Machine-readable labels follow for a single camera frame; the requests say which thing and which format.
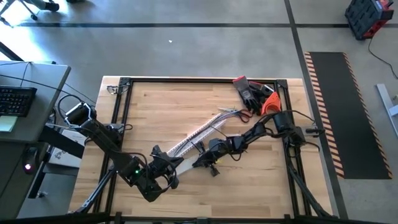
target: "black floor mat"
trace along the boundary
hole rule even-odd
[[[391,179],[346,54],[306,52],[305,60],[338,177]]]

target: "wooden table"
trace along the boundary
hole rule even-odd
[[[118,85],[119,78],[103,77],[96,104],[97,119],[102,123],[110,122],[115,101],[115,96],[108,93],[106,86]],[[310,116],[303,81],[287,79],[287,82],[293,110]],[[134,128],[124,135],[123,151],[149,155],[153,146],[158,144],[161,150],[167,152],[219,113],[217,107],[243,108],[232,84],[135,83],[127,119],[127,124]],[[298,126],[312,123],[298,114],[294,114],[294,119]],[[249,124],[244,124],[238,118],[231,118],[221,131],[227,135],[241,134],[257,120],[255,116]],[[272,122],[267,126],[274,128]],[[224,137],[215,133],[210,138]],[[187,157],[195,153],[197,151],[191,150]],[[318,149],[306,145],[302,147],[301,156],[308,188],[323,208],[331,213]],[[93,143],[86,146],[70,210],[80,207],[96,187],[102,160],[103,152],[97,146]],[[292,215],[280,139],[260,138],[249,146],[248,153],[244,153],[240,161],[235,162],[224,156],[216,166],[221,173],[216,177],[212,177],[205,168],[187,171],[180,176],[177,189],[168,190],[152,203],[143,199],[136,187],[130,188],[118,177],[112,213],[122,212],[124,216],[135,217],[213,218],[283,218],[284,214]],[[298,187],[296,189],[303,213],[301,193]],[[104,191],[101,211],[104,210],[106,193],[107,190]]]

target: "desk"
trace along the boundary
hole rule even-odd
[[[96,105],[97,119],[102,123],[111,120],[115,100],[106,86],[118,85],[119,78],[103,78]],[[293,110],[310,115],[302,80],[287,79],[287,83]],[[242,107],[232,83],[134,83],[127,119],[133,130],[124,135],[123,151],[149,155],[156,144],[161,150],[168,151],[219,113],[217,107],[234,106]],[[294,118],[299,126],[312,123],[297,114]],[[249,124],[243,124],[238,118],[231,118],[221,130],[227,135],[240,134],[251,128],[257,119],[255,117]],[[216,133],[210,138],[223,136]],[[194,153],[197,152],[190,151],[187,157]],[[331,213],[318,150],[306,145],[302,147],[301,155],[308,188],[323,208]],[[79,208],[96,187],[102,160],[103,153],[98,147],[94,144],[86,146],[70,210]],[[118,177],[111,213],[122,212],[123,216],[135,217],[213,218],[283,218],[284,214],[292,214],[280,139],[260,138],[249,146],[248,153],[244,153],[239,162],[225,156],[222,163],[216,166],[221,173],[216,177],[202,168],[182,174],[177,189],[168,190],[152,203],[144,200],[135,187],[130,188]],[[105,200],[106,190],[100,211],[104,210]]]
[[[26,63],[0,61],[0,75],[22,78]],[[54,88],[62,89],[68,77],[70,67],[66,65],[49,65],[31,63],[27,66],[26,80],[43,83]],[[0,77],[0,85],[19,86],[20,80]],[[0,219],[15,218],[25,200],[34,175],[26,175],[22,170],[22,153],[28,146],[35,146],[44,154],[45,144],[37,143],[44,124],[60,94],[54,90],[34,83],[23,82],[22,86],[37,88],[35,100],[26,118],[18,118],[11,133],[0,134]]]

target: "concrete floor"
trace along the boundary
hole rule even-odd
[[[281,0],[57,2],[60,12],[41,11],[39,22],[92,23],[98,27],[35,26],[27,11],[16,4],[4,17],[13,24],[28,24],[13,29],[0,26],[1,41],[26,61],[54,60],[71,66],[67,83],[91,99],[96,99],[103,75],[303,77],[289,27],[132,27],[136,23],[288,24]],[[346,23],[343,15],[349,0],[290,3],[298,24]],[[398,16],[390,23],[398,23]],[[298,37],[303,51],[348,54],[392,172],[398,175],[398,138],[374,87],[385,83],[390,95],[398,94],[398,80],[389,67],[368,53],[368,41],[355,40],[347,28],[298,28]],[[377,33],[372,49],[398,65],[398,28]],[[66,102],[63,109],[73,105]],[[74,181],[48,175],[42,190],[49,195],[26,200],[19,217],[64,214]],[[398,223],[397,178],[339,183],[350,219]]]

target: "sticky note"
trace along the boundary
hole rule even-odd
[[[17,118],[17,116],[0,116],[0,131],[11,132]]]

